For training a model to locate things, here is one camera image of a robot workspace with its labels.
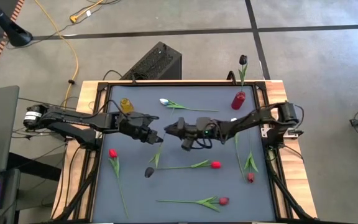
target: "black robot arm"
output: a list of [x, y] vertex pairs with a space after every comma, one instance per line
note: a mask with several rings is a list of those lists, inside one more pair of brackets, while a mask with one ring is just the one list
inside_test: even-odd
[[[278, 119], [272, 116], [272, 110], [277, 109]], [[292, 103], [275, 103], [256, 109], [247, 116], [235, 121], [219, 121], [211, 118], [198, 118], [195, 125], [185, 123], [183, 118], [178, 122], [165, 127], [167, 134], [179, 137], [183, 140], [181, 145], [184, 150], [211, 148], [211, 139], [219, 140], [224, 144], [233, 138], [236, 133], [260, 124], [271, 124], [273, 126], [267, 132], [267, 144], [273, 148], [283, 146], [283, 136], [288, 128], [294, 127], [299, 120], [296, 117], [295, 107]], [[193, 147], [197, 142], [201, 147]]]
[[[158, 117], [138, 112], [89, 115], [57, 106], [34, 105], [27, 108], [23, 125], [29, 130], [47, 128], [64, 137], [73, 137], [81, 147], [95, 150], [100, 147], [100, 142], [95, 138], [96, 131], [103, 134], [122, 133], [149, 144], [162, 142], [157, 132], [149, 128], [149, 124], [155, 119]], [[90, 128], [80, 129], [72, 124]]]

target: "wooden table edge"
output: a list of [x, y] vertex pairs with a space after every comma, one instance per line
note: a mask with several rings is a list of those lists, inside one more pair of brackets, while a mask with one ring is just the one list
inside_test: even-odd
[[[210, 83], [230, 83], [231, 80], [139, 80], [137, 83], [200, 83], [200, 82], [210, 82]], [[269, 103], [278, 103], [287, 100], [287, 94], [285, 93], [285, 88], [282, 80], [246, 80], [246, 82], [265, 82]], [[112, 84], [130, 84], [130, 80], [93, 80], [93, 81], [84, 81], [81, 86], [81, 92], [78, 99], [78, 104], [76, 110], [83, 113], [92, 113], [93, 104], [92, 102], [96, 99], [97, 88], [99, 83], [112, 83]], [[286, 140], [285, 144], [295, 149], [299, 153], [300, 147], [297, 140]], [[64, 172], [63, 188], [62, 188], [62, 197], [60, 203], [57, 205], [58, 196], [60, 194], [60, 186], [62, 177], [60, 177], [57, 194], [55, 197], [55, 203], [53, 205], [53, 210], [57, 207], [57, 211], [54, 217], [57, 217], [62, 213], [65, 206], [65, 197], [68, 190], [68, 202], [76, 194], [78, 190], [78, 185], [80, 181], [81, 170], [84, 160], [84, 150], [77, 152], [75, 160], [73, 161], [73, 167], [71, 168], [71, 178], [70, 178], [70, 189], [67, 189], [68, 183], [68, 170], [70, 161], [73, 158], [73, 154], [78, 147], [76, 141], [70, 141], [67, 147], [67, 155], [65, 157], [65, 167], [62, 169]], [[280, 155], [282, 158], [282, 165], [285, 174], [285, 180], [287, 182], [287, 187], [291, 194], [294, 196], [296, 201], [303, 207], [305, 212], [307, 212], [312, 217], [316, 217], [316, 210], [313, 203], [313, 198], [311, 196], [310, 187], [308, 183], [308, 178], [305, 171], [305, 166], [302, 163], [302, 160], [296, 155], [292, 154], [290, 151], [281, 149]], [[85, 192], [80, 209], [80, 218], [85, 217], [86, 204], [88, 203], [88, 190]], [[278, 197], [278, 204], [280, 207], [280, 214], [282, 218], [286, 218], [285, 215], [285, 204], [281, 192], [277, 189], [276, 192]]]

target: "yellow bottle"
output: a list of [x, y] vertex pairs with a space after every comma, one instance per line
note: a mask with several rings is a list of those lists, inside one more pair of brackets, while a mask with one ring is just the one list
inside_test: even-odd
[[134, 106], [127, 98], [122, 98], [120, 101], [122, 112], [130, 113], [134, 111]]

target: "small red vase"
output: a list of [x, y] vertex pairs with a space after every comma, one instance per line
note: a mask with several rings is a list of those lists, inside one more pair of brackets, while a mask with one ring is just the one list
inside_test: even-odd
[[240, 109], [242, 103], [246, 100], [246, 93], [243, 91], [240, 91], [236, 94], [236, 96], [233, 99], [233, 102], [231, 103], [231, 108], [234, 110]]

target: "blue-gray mat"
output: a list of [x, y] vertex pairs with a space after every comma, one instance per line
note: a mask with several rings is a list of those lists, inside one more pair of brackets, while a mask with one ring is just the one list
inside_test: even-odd
[[[184, 117], [194, 124], [197, 117], [209, 116], [220, 120], [240, 118], [255, 109], [252, 89], [244, 87], [246, 101], [241, 109], [231, 109], [231, 101], [238, 86], [114, 86], [111, 99], [119, 103], [128, 98], [136, 111], [159, 116], [150, 127], [163, 136], [163, 128]], [[166, 98], [189, 108], [212, 109], [219, 112], [172, 110], [160, 104]], [[117, 111], [112, 105], [109, 111]], [[264, 154], [258, 127], [240, 132], [239, 155], [242, 166], [252, 150], [259, 173], [253, 184], [245, 183], [236, 159], [234, 139], [225, 145], [213, 141], [212, 149], [181, 149], [181, 141], [166, 135], [159, 167], [189, 166], [203, 160], [220, 161], [221, 169], [156, 170], [151, 178], [144, 177], [149, 160], [157, 152], [158, 144], [135, 141], [123, 134], [105, 137], [96, 187], [93, 222], [158, 223], [158, 222], [243, 222], [272, 221], [274, 210], [267, 177]], [[129, 218], [121, 202], [117, 179], [108, 161], [109, 149], [115, 149], [120, 161], [120, 180]], [[212, 197], [229, 197], [230, 204], [217, 205], [221, 212], [187, 203], [165, 203], [156, 200], [201, 200]]]

